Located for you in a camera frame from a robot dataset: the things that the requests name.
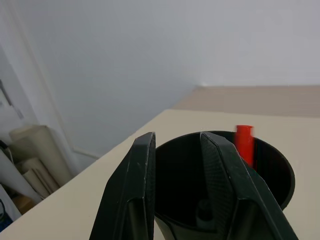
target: black cylindrical container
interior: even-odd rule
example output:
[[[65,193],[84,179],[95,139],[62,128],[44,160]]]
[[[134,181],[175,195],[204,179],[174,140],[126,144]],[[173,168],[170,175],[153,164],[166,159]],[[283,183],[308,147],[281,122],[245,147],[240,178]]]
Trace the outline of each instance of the black cylindrical container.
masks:
[[[234,142],[234,132],[211,131]],[[270,144],[254,139],[257,173],[283,210],[295,190],[288,160]],[[197,204],[207,199],[200,133],[184,135],[156,149],[155,219],[166,240],[219,240],[215,231],[196,226]]]

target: paper roll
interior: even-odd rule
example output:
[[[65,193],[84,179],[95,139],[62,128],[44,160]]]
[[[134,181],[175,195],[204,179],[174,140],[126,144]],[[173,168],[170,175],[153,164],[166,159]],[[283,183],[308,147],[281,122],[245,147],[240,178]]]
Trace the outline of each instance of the paper roll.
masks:
[[[0,183],[31,198],[35,203],[41,202],[41,197],[20,174],[7,156],[0,150]]]
[[[26,173],[29,170],[33,170],[38,179],[42,182],[43,186],[52,194],[56,190],[59,189],[58,184],[50,175],[46,167],[42,164],[42,162],[36,158],[30,158],[28,160],[22,161],[20,164],[21,170]]]
[[[45,186],[42,184],[42,182],[40,181],[40,179],[37,177],[37,175],[32,169],[24,173],[23,177],[31,185],[31,187],[40,195],[40,197],[45,199],[50,195],[47,189],[45,188]]]
[[[47,126],[25,126],[12,130],[9,135],[13,141],[19,141],[19,145],[27,146],[36,152],[36,157],[41,160],[59,186],[73,178]]]
[[[9,148],[12,153],[14,163],[18,163],[38,155],[35,149],[32,147],[30,141],[24,139],[20,139],[11,143]]]

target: table surface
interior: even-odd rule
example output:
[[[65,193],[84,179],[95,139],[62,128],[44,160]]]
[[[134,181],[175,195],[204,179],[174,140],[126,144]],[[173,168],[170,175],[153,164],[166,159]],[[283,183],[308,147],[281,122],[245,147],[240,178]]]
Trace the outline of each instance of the table surface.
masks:
[[[251,114],[232,113],[232,110],[229,110],[229,113],[216,112],[212,105],[218,106],[217,103],[208,104],[207,107],[210,109],[201,109],[202,111],[185,110],[186,104],[194,109],[199,104],[199,96],[208,94],[199,95],[198,91],[206,92],[208,89],[196,90],[195,94],[178,103],[175,109],[165,110],[156,116],[11,224],[0,233],[0,239],[88,240],[106,183],[136,137],[147,132],[155,132],[156,145],[160,146],[188,133],[210,130],[234,131],[235,125],[239,124],[253,125],[255,137],[275,146],[289,160],[295,173],[296,184],[292,200],[284,214],[299,239],[317,239],[320,234],[320,118],[305,109],[289,111],[290,114],[285,115],[268,112],[263,115],[260,109]],[[154,228],[154,239],[164,239],[157,225]]]

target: red cap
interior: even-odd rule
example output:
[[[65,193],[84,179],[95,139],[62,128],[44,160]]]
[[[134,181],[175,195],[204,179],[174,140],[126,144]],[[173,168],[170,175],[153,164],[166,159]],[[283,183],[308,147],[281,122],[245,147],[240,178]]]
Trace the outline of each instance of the red cap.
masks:
[[[237,125],[235,147],[246,163],[254,167],[254,137],[251,135],[253,126]]]

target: cardboard tube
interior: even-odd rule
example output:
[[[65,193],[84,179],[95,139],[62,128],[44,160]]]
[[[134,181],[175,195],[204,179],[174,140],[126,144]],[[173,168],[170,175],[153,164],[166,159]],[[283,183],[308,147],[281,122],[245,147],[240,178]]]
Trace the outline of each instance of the cardboard tube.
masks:
[[[53,179],[46,167],[38,158],[30,158],[28,160],[22,161],[19,165],[24,173],[32,169],[38,179],[42,182],[43,186],[49,192],[49,194],[52,194],[59,189],[56,181]]]
[[[37,177],[37,175],[32,169],[24,173],[23,177],[43,199],[45,199],[50,195],[47,189],[45,188],[45,186],[42,184],[42,182],[40,181],[40,179]]]
[[[73,178],[47,126],[20,127],[12,130],[9,135],[13,141],[23,141],[25,144],[22,145],[35,150],[37,157],[59,186],[63,186]]]
[[[13,163],[0,150],[0,183],[31,198],[36,204],[41,202],[41,197],[34,191],[26,179],[16,169]]]

